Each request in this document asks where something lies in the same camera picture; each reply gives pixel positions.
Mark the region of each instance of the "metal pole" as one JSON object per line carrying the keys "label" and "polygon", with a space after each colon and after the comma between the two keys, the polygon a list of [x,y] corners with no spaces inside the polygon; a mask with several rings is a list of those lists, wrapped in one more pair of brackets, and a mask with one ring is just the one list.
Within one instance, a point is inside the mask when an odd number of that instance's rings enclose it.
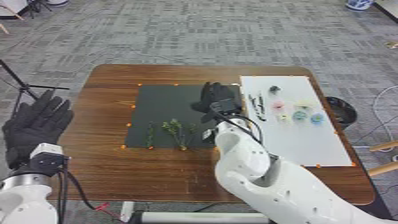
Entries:
{"label": "metal pole", "polygon": [[270,219],[262,213],[199,213],[199,212],[144,212],[146,224],[269,224]]}
{"label": "metal pole", "polygon": [[57,87],[57,86],[43,86],[43,85],[29,85],[34,88],[43,88],[43,89],[64,89],[70,90],[66,87]]}
{"label": "metal pole", "polygon": [[13,79],[16,80],[18,85],[20,85],[23,88],[29,88],[25,82],[22,81],[22,79],[20,79],[20,77],[18,77],[15,71],[11,70],[11,68],[9,68],[9,66],[7,66],[7,64],[6,64],[6,62],[4,62],[2,59],[0,59],[0,65],[2,65],[4,70],[7,71],[7,73],[9,73],[11,77],[13,77]]}
{"label": "metal pole", "polygon": [[23,90],[20,89],[18,98],[16,98],[16,105],[15,105],[15,109],[13,109],[11,118],[16,116],[18,106],[20,106],[20,102],[22,102],[22,94],[23,94]]}

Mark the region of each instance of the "metal stand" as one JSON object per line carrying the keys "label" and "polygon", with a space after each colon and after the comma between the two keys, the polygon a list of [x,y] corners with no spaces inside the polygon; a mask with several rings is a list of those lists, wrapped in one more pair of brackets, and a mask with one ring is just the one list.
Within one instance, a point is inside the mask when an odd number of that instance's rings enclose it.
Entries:
{"label": "metal stand", "polygon": [[45,8],[48,9],[48,11],[52,12],[54,10],[50,9],[47,3],[43,3],[43,0],[27,0],[27,4],[29,4],[29,11],[31,11],[31,17],[34,19],[34,12],[41,12],[41,6],[45,6]]}
{"label": "metal stand", "polygon": [[54,90],[55,90],[55,89],[70,90],[70,88],[66,88],[66,87],[55,87],[55,86],[43,86],[43,85],[31,85],[29,83],[25,83],[25,82],[22,81],[22,79],[20,79],[20,77],[18,77],[15,71],[11,70],[11,68],[9,68],[9,66],[7,66],[7,64],[6,64],[6,62],[4,62],[4,60],[0,60],[0,66],[4,67],[4,70],[7,71],[11,77],[13,77],[15,81],[16,81],[16,83],[18,83],[18,85],[20,85],[20,88],[18,88],[18,90],[20,90],[20,94],[18,94],[16,105],[15,105],[15,109],[13,109],[13,116],[15,116],[15,114],[16,114],[16,110],[18,110],[20,101],[22,101],[22,94],[25,93],[25,94],[34,98],[34,100],[39,99],[39,96],[38,96],[38,94],[34,93],[31,87],[34,87],[34,88],[43,88],[43,89],[54,89]]}

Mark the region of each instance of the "wooden table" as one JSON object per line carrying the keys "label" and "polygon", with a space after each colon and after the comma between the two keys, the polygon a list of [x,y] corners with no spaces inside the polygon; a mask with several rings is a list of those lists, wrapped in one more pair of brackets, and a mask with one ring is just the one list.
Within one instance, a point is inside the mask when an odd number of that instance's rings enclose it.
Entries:
{"label": "wooden table", "polygon": [[[347,141],[313,74],[301,67],[100,65],[79,102],[61,145],[73,157],[71,172],[91,200],[240,202],[217,184],[215,150],[123,149],[132,105],[141,85],[240,82],[242,75],[308,76],[356,167],[309,168],[338,195],[354,203],[373,201],[368,174]],[[73,190],[71,199],[79,199]]]}

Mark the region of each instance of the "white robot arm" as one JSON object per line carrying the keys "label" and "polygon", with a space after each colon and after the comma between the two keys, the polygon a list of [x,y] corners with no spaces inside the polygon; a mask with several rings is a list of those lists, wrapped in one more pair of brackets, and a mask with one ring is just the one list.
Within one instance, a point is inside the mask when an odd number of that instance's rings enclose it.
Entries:
{"label": "white robot arm", "polygon": [[[247,130],[246,121],[231,122]],[[219,184],[251,207],[281,224],[382,224],[334,194],[308,169],[270,155],[253,136],[226,121],[217,125]]]}
{"label": "white robot arm", "polygon": [[0,188],[0,223],[55,224],[59,214],[47,201],[52,194],[50,176],[63,165],[63,148],[39,144],[31,154],[29,169],[16,171],[2,182]]}

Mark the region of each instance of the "chair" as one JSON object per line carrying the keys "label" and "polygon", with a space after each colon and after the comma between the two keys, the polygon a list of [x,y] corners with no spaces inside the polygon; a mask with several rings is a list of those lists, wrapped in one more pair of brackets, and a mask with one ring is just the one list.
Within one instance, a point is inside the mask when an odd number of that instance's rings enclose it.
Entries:
{"label": "chair", "polygon": [[[388,142],[388,143],[373,146],[370,148],[370,151],[377,152],[382,149],[388,149],[388,148],[391,148],[395,146],[398,146],[398,141]],[[395,162],[388,163],[386,165],[382,165],[382,166],[375,167],[373,169],[370,169],[368,170],[370,176],[375,176],[375,175],[379,175],[379,174],[382,174],[382,173],[386,173],[386,172],[389,172],[389,171],[393,171],[397,169],[398,169],[398,161],[395,161]]]}
{"label": "chair", "polygon": [[[0,4],[0,7],[11,12],[11,14],[16,16],[16,18],[18,18],[20,20],[23,20],[22,16],[16,14],[16,12],[15,12],[13,9],[11,9],[6,5],[2,5],[2,4]],[[0,29],[2,29],[4,32],[9,34],[9,30],[6,29],[6,26],[4,26],[2,23],[0,23]]]}

